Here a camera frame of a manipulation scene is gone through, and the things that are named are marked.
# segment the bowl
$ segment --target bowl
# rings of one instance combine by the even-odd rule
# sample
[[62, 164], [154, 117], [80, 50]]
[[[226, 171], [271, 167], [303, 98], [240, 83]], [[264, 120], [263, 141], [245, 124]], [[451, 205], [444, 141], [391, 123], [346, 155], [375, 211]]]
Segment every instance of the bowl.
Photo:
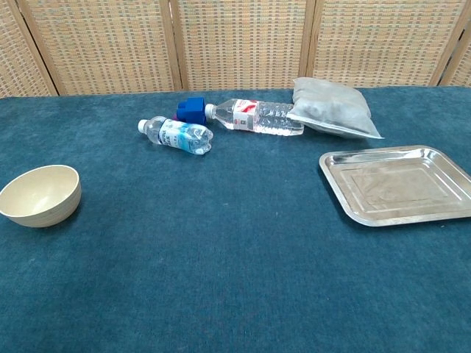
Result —
[[48, 227], [69, 217], [82, 196], [79, 174], [68, 165], [28, 171], [0, 191], [0, 213], [26, 227]]

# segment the red and white label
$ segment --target red and white label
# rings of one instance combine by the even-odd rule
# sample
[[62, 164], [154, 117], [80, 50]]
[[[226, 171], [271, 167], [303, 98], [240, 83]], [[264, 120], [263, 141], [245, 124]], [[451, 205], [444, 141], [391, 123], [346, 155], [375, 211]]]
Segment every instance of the red and white label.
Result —
[[253, 120], [258, 101], [238, 99], [234, 104], [234, 130], [253, 131]]

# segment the teal fabric surface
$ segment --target teal fabric surface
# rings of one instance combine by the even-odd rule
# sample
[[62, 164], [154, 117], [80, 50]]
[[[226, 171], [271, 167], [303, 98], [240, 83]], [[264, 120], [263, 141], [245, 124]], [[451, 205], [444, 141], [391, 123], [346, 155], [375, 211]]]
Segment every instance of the teal fabric surface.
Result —
[[211, 123], [203, 157], [139, 119], [292, 92], [0, 100], [0, 187], [66, 164], [83, 189], [57, 226], [0, 218], [0, 352], [471, 352], [471, 219], [362, 226], [318, 166], [423, 144], [471, 172], [471, 89], [361, 91], [385, 140]]

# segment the plastic bottle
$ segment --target plastic bottle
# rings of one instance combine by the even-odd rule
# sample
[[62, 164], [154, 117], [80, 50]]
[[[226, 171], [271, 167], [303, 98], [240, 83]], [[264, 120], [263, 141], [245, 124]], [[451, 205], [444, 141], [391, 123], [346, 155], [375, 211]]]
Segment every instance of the plastic bottle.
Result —
[[193, 154], [205, 154], [211, 149], [213, 133], [203, 125], [156, 116], [139, 121], [138, 130], [158, 145], [175, 147]]
[[227, 129], [261, 132], [264, 134], [301, 135], [304, 125], [286, 114], [293, 104], [231, 99], [218, 106], [206, 104], [207, 119], [219, 120]]

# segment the stainless steel tray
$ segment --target stainless steel tray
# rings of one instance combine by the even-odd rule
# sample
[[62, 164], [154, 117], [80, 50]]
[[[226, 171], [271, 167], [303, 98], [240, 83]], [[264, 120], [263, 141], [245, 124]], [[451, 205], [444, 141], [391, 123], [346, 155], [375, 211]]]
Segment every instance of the stainless steel tray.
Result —
[[349, 217], [371, 227], [471, 216], [471, 179], [427, 146], [326, 153], [319, 164]]

